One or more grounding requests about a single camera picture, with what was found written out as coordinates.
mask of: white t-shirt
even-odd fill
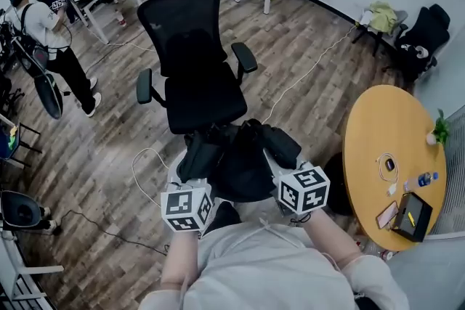
[[[18,30],[21,29],[21,15],[24,8],[13,9],[7,16]],[[59,19],[45,3],[41,2],[33,3],[26,12],[24,19],[25,32],[43,46],[49,47],[50,60],[57,58],[55,48],[65,51],[69,47],[69,42],[65,38],[52,31]]]
[[[199,243],[199,278],[183,294],[160,290],[139,310],[355,310],[364,293],[381,310],[408,310],[389,267],[362,256],[339,271],[301,228],[238,224]]]

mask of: wooden floor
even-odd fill
[[[243,119],[264,120],[284,89],[352,27],[308,0],[272,0],[269,15],[262,13],[263,1],[221,3],[222,43],[234,71],[237,61],[230,45],[236,41],[245,42],[259,63],[258,71],[242,85],[248,104]],[[105,29],[110,42],[134,38],[132,43],[152,49],[133,1],[121,4],[128,26],[123,29],[111,23]],[[89,71],[89,76],[99,79],[102,104],[93,118],[87,118],[73,96],[64,97],[63,117],[55,121],[43,110],[32,80],[21,69],[10,74],[14,86],[26,92],[19,118],[42,132],[35,145],[44,151],[43,155],[28,153],[32,168],[21,174],[5,166],[11,179],[20,175],[11,187],[51,207],[56,218],[73,209],[109,232],[163,250],[169,233],[160,211],[137,189],[131,172],[133,157],[145,147],[160,151],[167,164],[185,147],[182,136],[170,132],[163,108],[137,104],[135,84],[142,69],[153,69],[154,84],[163,91],[157,54],[133,46],[104,46],[80,23],[71,30],[73,49],[84,67],[102,59]],[[373,39],[351,44],[354,35],[355,31],[330,50],[284,96],[268,122],[295,138],[316,165],[323,165],[341,149],[344,119],[362,92],[380,83],[403,85],[398,74],[382,73],[389,58],[382,53],[376,59],[371,56]],[[147,192],[158,198],[166,182],[160,161],[148,153],[136,172]],[[59,237],[21,234],[21,245],[30,265],[65,267],[61,274],[41,278],[59,309],[136,309],[145,294],[156,289],[163,265],[162,255],[105,235],[75,215],[66,218]]]

